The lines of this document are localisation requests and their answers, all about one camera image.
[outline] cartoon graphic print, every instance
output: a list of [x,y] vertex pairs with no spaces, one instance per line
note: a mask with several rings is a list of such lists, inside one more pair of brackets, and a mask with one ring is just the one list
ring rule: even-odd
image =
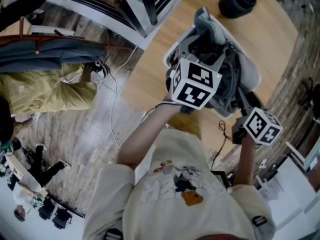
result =
[[181,192],[181,196],[187,206],[194,206],[203,202],[204,198],[196,192],[197,188],[192,185],[192,177],[198,177],[201,173],[200,170],[194,166],[183,166],[178,168],[173,165],[171,160],[160,163],[159,168],[152,171],[152,175],[163,172],[164,175],[172,174],[174,185],[176,186],[175,192]]

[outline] floor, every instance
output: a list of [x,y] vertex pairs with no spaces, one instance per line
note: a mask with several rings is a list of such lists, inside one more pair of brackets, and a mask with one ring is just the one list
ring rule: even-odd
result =
[[[317,27],[320,20],[320,3],[316,0],[311,1],[317,6],[315,13],[312,13],[309,9],[301,9],[301,5],[306,2],[306,0],[281,1],[283,8],[299,30],[300,36],[281,82],[268,103],[268,107],[278,116],[285,128],[275,146],[261,147],[257,151],[257,164],[262,159],[268,158],[268,167],[280,161],[288,152],[285,141],[290,141],[293,145],[298,143],[312,120],[311,112],[304,111],[297,104],[303,94],[301,80],[313,77],[315,81],[320,81],[320,29]],[[83,16],[48,3],[44,5],[44,10],[47,12],[44,25],[71,28],[76,30],[76,36],[101,42],[107,41],[107,30]],[[109,41],[114,45],[134,48],[131,43],[118,35],[110,35]],[[126,80],[142,53],[142,50],[137,49],[126,66],[115,74],[117,99],[112,112],[112,128],[120,144],[139,125],[143,116],[141,111],[134,110],[120,98]],[[130,50],[110,49],[107,64],[111,71],[114,72],[123,64],[130,54]],[[95,81],[100,79],[99,76],[94,76]],[[100,82],[96,103],[92,109],[46,113],[19,136],[27,147],[33,149],[36,143],[45,143],[49,148],[45,152],[45,159],[51,165],[59,158],[72,164],[72,169],[59,172],[50,183],[48,190],[64,204],[76,209],[79,214],[86,213],[99,168],[114,159],[118,151],[110,132],[110,113],[114,103],[115,88],[112,78]],[[28,117],[25,115],[17,117],[20,120],[26,118]],[[319,134],[320,127],[315,126],[312,136],[319,136]],[[218,157],[214,168],[226,172],[234,171],[238,163],[239,151],[239,147],[236,147],[225,157]],[[260,170],[258,173],[263,177],[268,170]]]

